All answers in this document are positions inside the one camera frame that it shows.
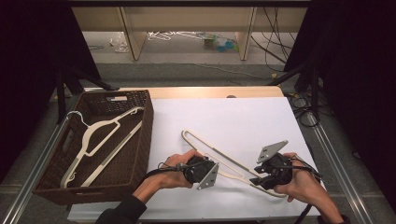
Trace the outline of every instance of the metal rail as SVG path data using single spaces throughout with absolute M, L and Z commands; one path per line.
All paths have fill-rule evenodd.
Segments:
M 72 96 L 69 102 L 69 108 L 74 105 L 78 100 L 77 96 Z M 18 223 L 24 208 L 29 202 L 30 197 L 32 196 L 32 190 L 35 187 L 35 183 L 40 177 L 42 171 L 44 170 L 44 165 L 48 160 L 52 149 L 55 145 L 56 140 L 61 133 L 61 130 L 64 126 L 64 122 L 61 124 L 56 125 L 52 135 L 49 138 L 46 146 L 44 147 L 43 152 L 41 153 L 40 157 L 38 158 L 37 162 L 35 163 L 35 167 L 33 168 L 32 172 L 29 174 L 27 180 L 23 184 L 21 191 L 19 192 L 18 196 L 12 203 L 12 205 L 8 208 L 7 214 L 5 219 L 3 220 L 3 224 L 14 224 Z
M 312 114 L 308 115 L 308 117 L 312 124 L 316 122 L 316 119 Z M 314 131 L 359 223 L 374 223 L 370 218 L 364 201 L 361 199 L 361 196 L 359 195 L 355 186 L 352 184 L 346 169 L 344 168 L 339 157 L 337 156 L 337 153 L 335 152 L 334 147 L 332 146 L 332 142 L 320 123 L 314 127 Z

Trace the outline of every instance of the blue object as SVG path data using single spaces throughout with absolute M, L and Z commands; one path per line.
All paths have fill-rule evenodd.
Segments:
M 216 48 L 216 50 L 217 50 L 218 52 L 224 52 L 224 51 L 225 51 L 225 48 L 224 48 L 223 46 L 218 46 L 218 47 Z
M 225 43 L 225 47 L 226 47 L 227 49 L 233 49 L 233 42 L 227 41 L 227 42 Z

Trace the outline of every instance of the hanger hook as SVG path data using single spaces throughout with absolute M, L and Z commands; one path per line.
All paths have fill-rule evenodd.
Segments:
M 83 124 L 85 124 L 85 126 L 87 126 L 87 128 L 90 127 L 90 125 L 88 125 L 86 122 L 84 122 L 84 119 L 83 119 L 83 117 L 82 117 L 82 114 L 81 114 L 79 111 L 70 111 L 69 113 L 67 113 L 66 119 L 69 119 L 69 115 L 70 115 L 70 114 L 78 114 L 78 115 L 81 117 L 81 122 L 82 122 Z

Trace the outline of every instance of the black backdrop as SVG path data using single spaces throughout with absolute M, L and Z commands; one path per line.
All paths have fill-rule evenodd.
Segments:
M 395 15 L 396 8 L 387 1 L 356 3 L 323 74 L 335 115 L 394 211 Z
M 71 8 L 55 2 L 0 3 L 0 181 L 26 147 L 59 71 L 69 65 L 100 78 Z

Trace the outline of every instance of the white surface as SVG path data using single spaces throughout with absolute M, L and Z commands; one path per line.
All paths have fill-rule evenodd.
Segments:
M 249 168 L 257 166 L 262 147 L 288 140 L 280 150 L 297 152 L 316 168 L 286 98 L 152 100 L 154 124 L 148 170 L 190 146 L 181 138 L 188 129 Z M 297 217 L 306 204 L 287 203 L 240 181 L 218 175 L 209 189 L 164 189 L 148 202 L 141 221 L 208 221 Z M 73 205 L 69 219 L 93 221 L 118 203 Z M 311 209 L 309 216 L 317 216 Z

